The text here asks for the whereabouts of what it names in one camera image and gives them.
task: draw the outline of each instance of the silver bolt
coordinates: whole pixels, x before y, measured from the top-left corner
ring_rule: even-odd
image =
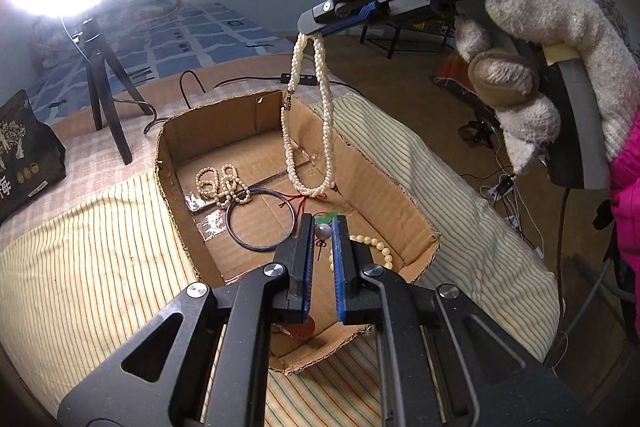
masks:
[[[197,299],[207,292],[207,285],[202,282],[194,282],[187,287],[187,295]]]
[[[284,266],[279,263],[270,263],[262,271],[267,277],[279,277],[284,272]]]
[[[380,266],[380,264],[370,264],[363,270],[364,275],[368,277],[380,277],[384,271],[384,267]]]
[[[452,284],[443,284],[438,288],[438,293],[443,299],[457,299],[460,295],[460,290]]]

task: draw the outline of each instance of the brown floor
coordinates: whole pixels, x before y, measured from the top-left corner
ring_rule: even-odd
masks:
[[[497,170],[492,151],[471,149],[458,137],[458,127],[473,119],[472,111],[430,82],[430,75],[439,68],[445,55],[396,54],[392,60],[387,60],[382,50],[370,44],[361,45],[355,36],[331,36],[326,48],[327,63],[334,74],[410,127],[456,172],[482,178]],[[500,157],[508,164],[504,148]],[[466,179],[474,188],[497,183],[497,175],[485,182]],[[548,181],[542,164],[518,178],[516,185],[542,231],[545,264],[555,271],[562,188]],[[604,191],[571,192],[564,226],[564,258],[580,253],[591,266],[600,270],[610,229],[597,232],[591,222],[597,206],[606,198]],[[523,217],[523,223],[527,237],[541,246],[540,236],[530,219]],[[589,285],[571,263],[565,262],[562,272],[566,302],[563,324],[566,327],[584,301]],[[612,302],[619,309],[614,299]],[[558,365],[558,375],[584,399],[593,398],[594,390],[616,362],[624,336],[611,313],[596,299],[572,333],[566,355]]]

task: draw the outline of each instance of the blue checkered bedsheet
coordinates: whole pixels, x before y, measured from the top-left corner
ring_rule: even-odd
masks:
[[[136,85],[228,62],[236,58],[292,51],[287,39],[271,35],[219,3],[187,6],[179,17],[130,36],[127,54],[118,57]],[[113,94],[122,84],[107,67]],[[38,120],[51,124],[90,105],[82,57],[47,71],[28,89]]]

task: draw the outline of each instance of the pink jacket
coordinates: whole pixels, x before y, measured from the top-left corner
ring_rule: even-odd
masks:
[[[640,297],[640,111],[625,146],[610,165],[611,210],[618,230],[620,255],[636,273]],[[636,331],[640,334],[640,300],[636,303]]]

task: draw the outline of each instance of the tripod leg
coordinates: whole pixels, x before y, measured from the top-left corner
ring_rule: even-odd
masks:
[[[110,45],[107,44],[107,41],[104,40],[104,37],[101,36],[101,38],[102,40],[100,41],[100,52],[104,56],[104,60],[106,60],[111,70],[113,70],[113,73],[115,73],[116,76],[118,77],[118,80],[120,81],[120,83],[129,92],[129,95],[131,96],[131,98],[133,100],[136,100],[136,102],[145,102],[145,99],[142,98],[142,95],[140,94],[136,86],[133,84],[133,81],[127,74],[127,71],[125,71],[125,69],[122,67],[122,64],[118,60],[117,55],[113,52]],[[153,111],[151,111],[151,108],[149,108],[146,105],[141,105],[140,109],[142,109],[142,112],[144,114],[147,114],[149,116],[153,115]]]
[[[100,98],[95,87],[95,77],[91,66],[86,67],[86,83],[89,87],[89,100],[91,100],[91,112],[94,115],[95,130],[102,130],[102,115],[100,114]]]
[[[129,165],[133,161],[133,156],[127,143],[127,137],[124,136],[116,106],[113,103],[113,94],[111,93],[111,87],[107,79],[104,57],[101,54],[93,54],[91,57],[91,66],[94,70],[95,87],[98,92],[98,97],[100,98],[100,103],[102,104],[102,110],[107,119],[107,124],[111,130],[111,136],[113,136],[113,140],[116,142],[124,165]]]

